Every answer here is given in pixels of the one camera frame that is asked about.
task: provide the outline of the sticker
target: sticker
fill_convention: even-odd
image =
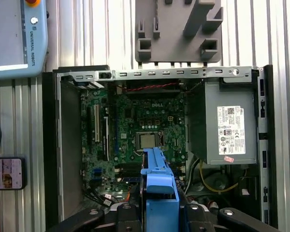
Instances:
[[[231,157],[229,157],[229,156],[225,156],[223,159],[224,159],[225,161],[227,161],[227,162],[230,162],[230,163],[233,163],[233,162],[234,162],[234,159],[231,158]]]
[[[106,194],[105,197],[108,198],[108,199],[111,199],[112,198],[112,195]]]
[[[240,106],[217,107],[220,155],[245,154],[244,109]]]
[[[109,200],[104,200],[104,202],[103,202],[103,204],[105,204],[105,205],[107,205],[107,206],[110,206],[111,205],[111,201],[109,201]]]

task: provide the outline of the pci slot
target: pci slot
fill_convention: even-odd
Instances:
[[[103,118],[103,126],[102,126],[102,148],[103,148],[103,160],[110,160],[110,135],[109,135],[109,125],[108,125],[108,117]]]
[[[95,142],[100,142],[100,106],[95,104],[93,106],[95,115]]]
[[[89,152],[91,152],[91,143],[92,143],[92,108],[86,108],[86,121],[87,121],[87,145],[89,147]]]

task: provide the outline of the motherboard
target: motherboard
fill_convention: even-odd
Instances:
[[[83,179],[99,192],[125,192],[140,181],[143,149],[160,147],[174,174],[185,176],[185,99],[81,93]]]

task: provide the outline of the chip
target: chip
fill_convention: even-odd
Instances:
[[[156,146],[156,139],[154,134],[141,135],[141,148],[152,148]]]

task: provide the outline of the cpu socket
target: cpu socket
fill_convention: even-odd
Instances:
[[[137,151],[143,151],[144,148],[159,146],[158,132],[137,132],[135,138]]]

